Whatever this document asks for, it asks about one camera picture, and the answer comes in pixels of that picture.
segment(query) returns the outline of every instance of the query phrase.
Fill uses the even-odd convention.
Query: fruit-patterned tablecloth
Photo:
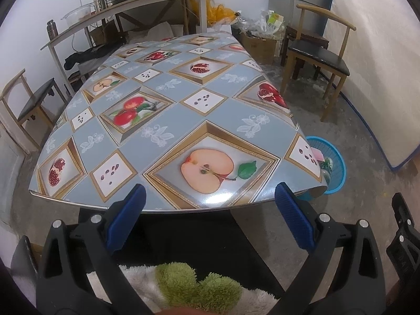
[[[136,183],[145,210],[231,207],[326,190],[277,89],[228,33],[121,47],[58,119],[29,185],[38,196],[96,208]]]

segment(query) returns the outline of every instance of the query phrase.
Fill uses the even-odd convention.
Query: thermos
[[[50,20],[47,22],[47,32],[50,40],[53,40],[56,36],[58,36],[57,26],[54,20]]]
[[[108,1],[107,0],[93,0],[95,4],[95,11],[96,13],[108,8]]]

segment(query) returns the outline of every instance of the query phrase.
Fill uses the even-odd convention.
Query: person's skin
[[[205,312],[201,309],[193,308],[171,308],[156,313],[156,315],[215,315],[213,313]]]

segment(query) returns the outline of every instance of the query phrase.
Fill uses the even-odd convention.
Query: dark brown wooden stool
[[[285,63],[286,63],[288,41],[289,41],[289,39],[295,40],[296,35],[297,35],[297,29],[295,29],[293,27],[290,27],[290,26],[286,26],[286,34],[284,36],[283,46],[281,48],[281,61],[280,61],[281,66],[284,66]],[[302,29],[302,34],[301,34],[300,38],[302,40],[310,41],[310,42],[312,42],[312,43],[314,43],[318,46],[321,46],[325,49],[328,48],[329,41],[327,39],[325,39],[324,37],[321,37],[319,34],[314,33],[310,30]],[[305,64],[304,60],[302,60],[302,59],[297,59],[296,60],[295,70],[293,71],[292,79],[294,79],[294,80],[297,79],[297,77],[299,75],[299,71],[303,67],[304,64]],[[317,66],[317,68],[315,70],[314,77],[313,77],[314,80],[317,80],[318,74],[319,74],[320,71],[321,71],[321,68],[319,66]]]

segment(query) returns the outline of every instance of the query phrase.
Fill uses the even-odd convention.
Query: black pants
[[[98,213],[80,209],[79,222]],[[196,270],[198,280],[215,272],[276,298],[284,293],[229,210],[141,214],[124,247],[113,258],[127,266],[187,263]]]

